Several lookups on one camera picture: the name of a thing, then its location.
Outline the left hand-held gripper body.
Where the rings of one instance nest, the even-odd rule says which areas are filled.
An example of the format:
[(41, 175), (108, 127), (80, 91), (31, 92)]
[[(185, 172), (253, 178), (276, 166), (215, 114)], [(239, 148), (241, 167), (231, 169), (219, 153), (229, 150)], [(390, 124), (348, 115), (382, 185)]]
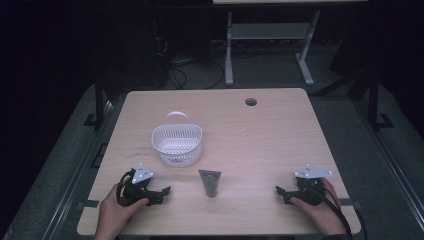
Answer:
[(153, 173), (142, 163), (126, 172), (118, 183), (117, 201), (121, 206), (133, 205), (141, 199), (157, 198), (154, 191), (147, 189)]

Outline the person's right hand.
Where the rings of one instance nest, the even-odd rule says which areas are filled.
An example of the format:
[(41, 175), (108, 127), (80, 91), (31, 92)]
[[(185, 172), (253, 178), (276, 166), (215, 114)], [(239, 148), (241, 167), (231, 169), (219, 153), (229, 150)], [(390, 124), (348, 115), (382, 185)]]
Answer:
[[(333, 185), (325, 178), (322, 182), (326, 189), (325, 198), (335, 207), (340, 207), (340, 200)], [(342, 220), (325, 202), (313, 206), (296, 197), (292, 197), (290, 201), (312, 219), (314, 225), (325, 237), (347, 234)]]

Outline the aluminium floor rail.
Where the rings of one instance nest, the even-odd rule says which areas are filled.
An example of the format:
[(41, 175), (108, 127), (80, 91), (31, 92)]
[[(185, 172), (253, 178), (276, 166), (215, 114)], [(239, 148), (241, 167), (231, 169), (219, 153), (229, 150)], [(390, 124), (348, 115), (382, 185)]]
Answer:
[(424, 139), (396, 104), (370, 113), (364, 101), (354, 101), (412, 215), (424, 230)]
[(53, 215), (42, 234), (42, 240), (59, 240), (61, 236), (76, 236), (80, 216), (84, 209), (78, 209), (81, 201), (89, 200), (98, 168), (110, 139), (110, 117), (114, 106), (110, 101), (104, 105), (104, 120), (98, 130), (84, 126), (88, 114), (76, 113), (60, 137), (59, 151), (50, 170), (49, 180), (59, 183), (61, 190), (56, 198)]

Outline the white perforated plastic basket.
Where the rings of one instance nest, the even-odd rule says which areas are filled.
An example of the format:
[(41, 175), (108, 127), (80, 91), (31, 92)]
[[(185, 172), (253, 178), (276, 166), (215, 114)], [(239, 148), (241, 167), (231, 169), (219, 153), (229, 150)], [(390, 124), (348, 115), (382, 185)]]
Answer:
[(203, 131), (184, 112), (172, 111), (156, 127), (151, 142), (162, 162), (183, 168), (197, 163), (202, 154)]

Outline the person's left hand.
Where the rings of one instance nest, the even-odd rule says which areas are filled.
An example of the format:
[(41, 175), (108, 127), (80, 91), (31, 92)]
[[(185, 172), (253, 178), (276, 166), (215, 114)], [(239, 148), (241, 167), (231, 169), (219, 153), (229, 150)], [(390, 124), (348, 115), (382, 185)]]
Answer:
[(111, 188), (99, 205), (94, 240), (115, 240), (129, 219), (149, 203), (147, 198), (143, 198), (128, 207), (121, 206), (118, 203), (116, 191), (117, 184)]

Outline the grey squeeze tube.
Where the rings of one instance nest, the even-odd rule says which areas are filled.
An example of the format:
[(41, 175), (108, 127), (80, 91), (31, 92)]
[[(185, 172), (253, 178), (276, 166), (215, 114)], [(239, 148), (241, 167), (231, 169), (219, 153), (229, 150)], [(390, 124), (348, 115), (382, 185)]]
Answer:
[(202, 180), (205, 194), (213, 198), (218, 194), (218, 186), (221, 177), (219, 171), (210, 171), (210, 170), (198, 170), (200, 178)]

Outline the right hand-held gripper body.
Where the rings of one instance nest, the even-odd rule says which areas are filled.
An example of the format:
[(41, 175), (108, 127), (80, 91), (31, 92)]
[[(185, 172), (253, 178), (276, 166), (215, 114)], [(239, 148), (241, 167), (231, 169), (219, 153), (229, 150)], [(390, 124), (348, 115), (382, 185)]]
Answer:
[(305, 165), (294, 173), (298, 190), (292, 193), (292, 196), (312, 206), (319, 205), (325, 195), (322, 179), (332, 175), (331, 170), (309, 164)]

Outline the black metal post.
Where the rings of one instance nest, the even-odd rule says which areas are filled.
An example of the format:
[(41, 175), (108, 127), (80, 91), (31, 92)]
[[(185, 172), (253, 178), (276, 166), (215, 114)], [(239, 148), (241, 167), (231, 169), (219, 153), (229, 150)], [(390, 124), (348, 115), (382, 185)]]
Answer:
[(93, 127), (98, 130), (104, 120), (104, 93), (103, 93), (103, 80), (101, 76), (98, 76), (95, 84), (95, 112), (87, 115), (84, 126)]
[(379, 78), (375, 72), (370, 73), (368, 95), (368, 122), (375, 131), (382, 128), (393, 128), (394, 125), (387, 114), (378, 113)]

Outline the white metal stand frame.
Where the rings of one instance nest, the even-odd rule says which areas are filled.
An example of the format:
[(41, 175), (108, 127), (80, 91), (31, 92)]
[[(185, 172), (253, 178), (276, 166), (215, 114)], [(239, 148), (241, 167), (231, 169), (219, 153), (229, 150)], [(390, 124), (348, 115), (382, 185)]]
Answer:
[(300, 23), (234, 23), (232, 13), (227, 14), (225, 83), (234, 84), (232, 43), (235, 40), (303, 40), (302, 50), (295, 54), (297, 64), (307, 86), (315, 84), (306, 63), (320, 11), (315, 11), (309, 22)]

